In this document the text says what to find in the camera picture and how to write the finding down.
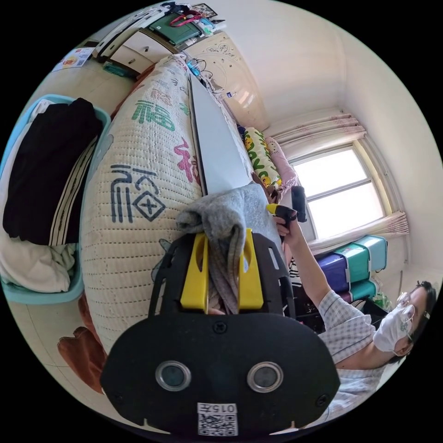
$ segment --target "camera lens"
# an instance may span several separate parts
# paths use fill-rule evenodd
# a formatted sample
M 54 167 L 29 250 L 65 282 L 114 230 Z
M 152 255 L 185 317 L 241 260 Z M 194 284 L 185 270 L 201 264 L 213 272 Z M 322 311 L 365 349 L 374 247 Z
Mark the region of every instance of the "camera lens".
M 165 361 L 156 370 L 156 380 L 167 391 L 182 391 L 191 383 L 191 371 L 178 361 Z
M 283 371 L 276 363 L 265 361 L 251 368 L 247 381 L 249 387 L 255 392 L 272 392 L 280 387 L 283 381 Z

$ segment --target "cabinet drawer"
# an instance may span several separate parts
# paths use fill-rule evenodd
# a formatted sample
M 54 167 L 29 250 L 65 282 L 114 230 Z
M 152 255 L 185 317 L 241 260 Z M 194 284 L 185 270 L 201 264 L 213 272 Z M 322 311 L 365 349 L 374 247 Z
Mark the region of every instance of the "cabinet drawer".
M 123 46 L 136 51 L 153 63 L 157 63 L 171 54 L 171 51 L 143 32 L 136 32 L 123 43 Z
M 148 60 L 126 46 L 120 46 L 111 57 L 111 60 L 121 63 L 139 73 L 142 73 L 154 64 L 151 60 Z

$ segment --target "woman's hand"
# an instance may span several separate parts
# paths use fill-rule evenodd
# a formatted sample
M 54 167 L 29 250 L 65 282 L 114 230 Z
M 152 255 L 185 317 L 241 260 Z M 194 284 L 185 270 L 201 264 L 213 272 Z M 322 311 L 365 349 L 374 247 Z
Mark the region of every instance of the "woman's hand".
M 289 224 L 289 229 L 285 227 L 286 222 L 280 217 L 274 217 L 275 224 L 277 225 L 278 234 L 284 237 L 284 242 L 289 247 L 294 247 L 300 237 L 303 237 L 299 223 L 297 220 L 292 220 Z

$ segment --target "quilted mattress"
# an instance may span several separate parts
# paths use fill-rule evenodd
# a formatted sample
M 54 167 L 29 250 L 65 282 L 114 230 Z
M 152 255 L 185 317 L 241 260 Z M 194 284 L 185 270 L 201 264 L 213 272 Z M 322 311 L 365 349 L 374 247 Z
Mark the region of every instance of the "quilted mattress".
M 91 163 L 81 264 L 92 321 L 108 353 L 148 314 L 156 270 L 181 233 L 176 217 L 202 197 L 188 69 L 169 56 L 126 99 Z

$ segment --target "striped shirt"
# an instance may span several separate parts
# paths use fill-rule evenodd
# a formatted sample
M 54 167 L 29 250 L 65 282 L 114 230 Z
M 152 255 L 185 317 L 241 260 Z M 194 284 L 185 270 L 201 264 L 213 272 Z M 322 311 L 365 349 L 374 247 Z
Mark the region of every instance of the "striped shirt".
M 334 291 L 330 291 L 318 307 L 326 331 L 319 335 L 334 363 L 354 355 L 372 342 L 375 327 L 371 316 L 347 303 Z M 336 419 L 356 408 L 376 390 L 384 367 L 371 370 L 337 369 L 340 387 L 323 415 L 306 427 Z

